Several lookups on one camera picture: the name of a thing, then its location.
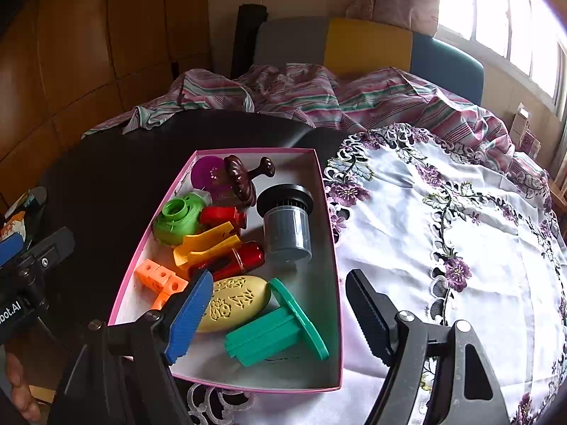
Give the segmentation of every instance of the red cylinder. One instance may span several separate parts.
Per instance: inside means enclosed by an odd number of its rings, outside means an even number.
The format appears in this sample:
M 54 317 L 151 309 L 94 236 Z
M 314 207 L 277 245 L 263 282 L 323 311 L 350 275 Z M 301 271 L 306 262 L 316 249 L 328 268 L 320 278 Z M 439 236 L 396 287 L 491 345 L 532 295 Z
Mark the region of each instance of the red cylinder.
M 213 274 L 214 281 L 237 277 L 265 263 L 264 250 L 256 241 L 248 241 L 228 254 L 215 257 L 195 268 L 206 268 Z
M 234 228 L 246 228 L 246 213 L 239 212 L 234 206 L 208 206 L 204 207 L 199 214 L 201 225 L 216 227 L 217 225 L 231 222 Z

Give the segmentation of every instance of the purple disc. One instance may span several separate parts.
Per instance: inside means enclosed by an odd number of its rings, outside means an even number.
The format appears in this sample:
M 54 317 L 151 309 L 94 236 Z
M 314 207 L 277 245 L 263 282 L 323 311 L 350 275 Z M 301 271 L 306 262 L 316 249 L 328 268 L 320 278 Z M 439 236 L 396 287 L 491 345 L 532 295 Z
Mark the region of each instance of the purple disc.
M 222 191 L 230 191 L 225 161 L 218 156 L 203 156 L 197 160 L 191 170 L 191 185 L 208 191 L 214 198 Z

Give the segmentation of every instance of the green 3d printed part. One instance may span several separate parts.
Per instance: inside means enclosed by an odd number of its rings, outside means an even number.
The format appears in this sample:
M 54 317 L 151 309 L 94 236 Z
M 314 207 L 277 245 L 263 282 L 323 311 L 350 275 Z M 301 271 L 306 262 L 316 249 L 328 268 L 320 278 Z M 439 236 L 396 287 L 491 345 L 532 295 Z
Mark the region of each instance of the green 3d printed part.
M 327 359 L 329 351 L 325 343 L 293 295 L 277 278 L 269 284 L 280 307 L 228 333 L 225 341 L 228 355 L 236 356 L 248 367 L 303 339 L 320 360 Z
M 155 239 L 168 246 L 178 246 L 183 237 L 201 229 L 199 214 L 206 204 L 195 193 L 169 200 L 154 220 Z

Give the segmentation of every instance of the striped bedsheet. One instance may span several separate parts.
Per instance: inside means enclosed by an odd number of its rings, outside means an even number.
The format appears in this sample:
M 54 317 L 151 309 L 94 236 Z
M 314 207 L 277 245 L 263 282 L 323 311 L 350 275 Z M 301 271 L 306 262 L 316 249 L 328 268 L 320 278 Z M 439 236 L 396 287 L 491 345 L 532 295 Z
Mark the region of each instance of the striped bedsheet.
M 252 66 L 236 80 L 203 69 L 183 73 L 169 92 L 99 124 L 84 135 L 126 123 L 124 133 L 159 126 L 181 110 L 225 109 L 277 115 L 350 133 L 392 123 L 425 128 L 470 147 L 484 166 L 505 173 L 531 203 L 550 203 L 546 171 L 514 151 L 503 122 L 488 110 L 396 68 L 337 79 L 314 64 Z

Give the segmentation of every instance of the yellow pillow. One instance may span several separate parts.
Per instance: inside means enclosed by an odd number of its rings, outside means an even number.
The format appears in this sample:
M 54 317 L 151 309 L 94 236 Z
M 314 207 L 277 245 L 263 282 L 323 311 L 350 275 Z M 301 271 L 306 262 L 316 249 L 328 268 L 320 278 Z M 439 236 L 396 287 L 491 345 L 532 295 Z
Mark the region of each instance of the yellow pillow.
M 412 32 L 377 22 L 330 20 L 324 65 L 339 78 L 357 78 L 384 67 L 409 71 Z

